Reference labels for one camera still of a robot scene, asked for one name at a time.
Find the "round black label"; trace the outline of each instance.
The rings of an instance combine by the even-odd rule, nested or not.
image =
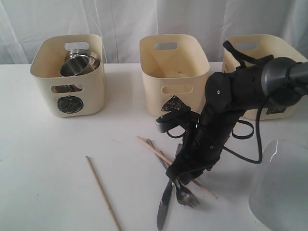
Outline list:
[[[58,99],[58,108],[61,112],[72,114],[83,108],[83,101],[76,96],[65,96]]]

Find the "white backdrop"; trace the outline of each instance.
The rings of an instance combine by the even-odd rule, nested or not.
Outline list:
[[[308,0],[0,0],[0,64],[28,64],[50,37],[103,37],[108,63],[139,62],[148,35],[196,37],[209,61],[240,34],[272,34],[308,58]]]

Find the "wooden skewer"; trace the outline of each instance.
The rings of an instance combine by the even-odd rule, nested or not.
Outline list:
[[[101,182],[100,182],[100,180],[99,180],[99,178],[98,178],[98,176],[97,176],[97,174],[96,174],[96,172],[95,172],[95,169],[94,169],[94,167],[93,167],[93,164],[92,164],[92,162],[91,162],[91,160],[90,160],[90,158],[89,158],[88,156],[86,156],[86,159],[87,159],[88,164],[89,164],[89,166],[90,166],[90,168],[91,168],[91,170],[92,170],[92,173],[93,173],[93,175],[94,175],[94,177],[95,177],[96,183],[97,183],[97,185],[99,186],[99,188],[100,188],[100,190],[101,190],[102,196],[103,196],[103,198],[104,198],[104,200],[105,200],[105,202],[106,202],[106,204],[107,204],[107,206],[108,206],[108,209],[109,209],[109,212],[110,212],[110,214],[111,214],[111,216],[112,216],[112,219],[113,219],[114,222],[115,222],[116,228],[117,228],[118,231],[121,231],[120,224],[119,224],[119,222],[117,221],[116,215],[115,215],[115,213],[113,212],[113,210],[112,210],[112,208],[111,208],[111,204],[110,204],[110,202],[109,202],[109,200],[108,200],[108,198],[107,198],[107,195],[106,195],[106,193],[105,193],[105,191],[104,191],[104,189],[103,189],[103,186],[102,186],[102,184],[101,184]]]
[[[157,151],[154,147],[152,147],[151,145],[149,145],[143,138],[141,138],[140,136],[136,137],[137,140],[140,141],[140,143],[144,144],[145,146],[147,146],[149,149],[151,149],[157,156],[159,156],[160,158],[163,159],[163,161],[165,161],[167,164],[171,165],[172,161],[170,161],[165,155],[163,155],[162,153],[160,153],[159,151]],[[207,191],[208,193],[210,193],[212,196],[214,196],[216,199],[218,199],[218,196],[216,196],[214,193],[212,193],[210,190],[208,190],[207,188],[205,188],[200,182],[198,182],[197,180],[192,180],[193,183],[195,183],[197,186],[199,186],[200,188],[204,189],[205,191]]]

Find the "wooden chopstick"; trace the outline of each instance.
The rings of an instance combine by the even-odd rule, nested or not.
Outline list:
[[[119,224],[118,220],[116,219],[116,215],[115,215],[115,213],[113,212],[113,210],[111,208],[111,204],[110,204],[110,202],[108,200],[108,197],[107,197],[107,195],[106,195],[106,193],[105,193],[105,191],[103,189],[103,186],[102,186],[102,184],[101,184],[101,182],[100,182],[100,180],[99,180],[99,178],[98,178],[98,176],[97,176],[97,174],[95,172],[93,164],[92,164],[92,162],[91,162],[91,160],[90,160],[90,158],[88,156],[86,156],[86,159],[87,159],[88,164],[89,164],[89,166],[90,166],[90,168],[92,170],[92,173],[93,173],[93,175],[95,177],[96,183],[97,183],[97,185],[99,186],[99,188],[101,190],[102,196],[103,196],[103,198],[104,198],[104,200],[105,200],[105,202],[106,202],[106,204],[108,206],[108,210],[109,210],[109,212],[110,212],[110,214],[112,216],[112,219],[115,222],[116,228],[117,228],[118,231],[121,231],[120,224]]]
[[[149,149],[151,149],[157,156],[159,156],[160,158],[163,159],[163,161],[165,161],[167,164],[171,165],[172,161],[170,161],[165,155],[163,155],[162,153],[160,153],[159,151],[157,151],[154,147],[152,147],[151,145],[149,145],[143,138],[141,138],[140,136],[136,137],[137,140],[144,144],[145,146],[147,146]],[[207,191],[208,193],[210,193],[212,196],[214,196],[216,199],[218,199],[218,196],[216,196],[214,193],[212,193],[210,190],[208,190],[207,188],[205,188],[200,182],[198,182],[197,180],[192,180],[193,183],[195,183],[197,186],[199,186],[200,188],[204,189],[205,191]]]

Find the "knife handle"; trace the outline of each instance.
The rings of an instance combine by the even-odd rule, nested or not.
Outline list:
[[[164,193],[163,193],[163,196],[162,196],[162,203],[164,205],[168,205],[169,204],[169,201],[170,201],[170,198],[171,198],[171,195],[172,195],[172,189],[173,189],[173,183],[172,181],[168,181],[168,184],[164,190]]]

